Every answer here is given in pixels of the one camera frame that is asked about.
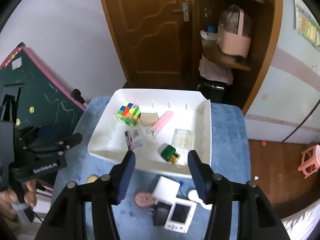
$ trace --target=yellow round object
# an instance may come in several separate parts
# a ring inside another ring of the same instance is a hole
[[[91,182],[95,182],[99,177],[97,175],[90,175],[87,180],[86,183],[91,183]]]

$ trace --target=door handle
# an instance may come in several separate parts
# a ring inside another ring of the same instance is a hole
[[[183,2],[182,3],[182,9],[175,9],[172,10],[173,12],[183,12],[183,19],[185,22],[189,21],[189,9],[188,9],[188,3]]]

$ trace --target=chalkboard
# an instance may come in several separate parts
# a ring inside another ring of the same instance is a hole
[[[21,89],[16,129],[58,123],[61,129],[51,137],[54,141],[73,133],[85,106],[71,98],[23,43],[0,65],[0,90],[14,83],[25,84]]]

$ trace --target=pink towel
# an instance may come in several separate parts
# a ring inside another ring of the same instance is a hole
[[[233,74],[229,67],[220,67],[207,60],[203,55],[199,65],[200,76],[207,80],[219,81],[232,85]]]

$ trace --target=rubik's cube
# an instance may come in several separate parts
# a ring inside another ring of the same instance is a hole
[[[121,122],[130,126],[135,126],[141,116],[139,106],[132,103],[124,102],[117,113]]]

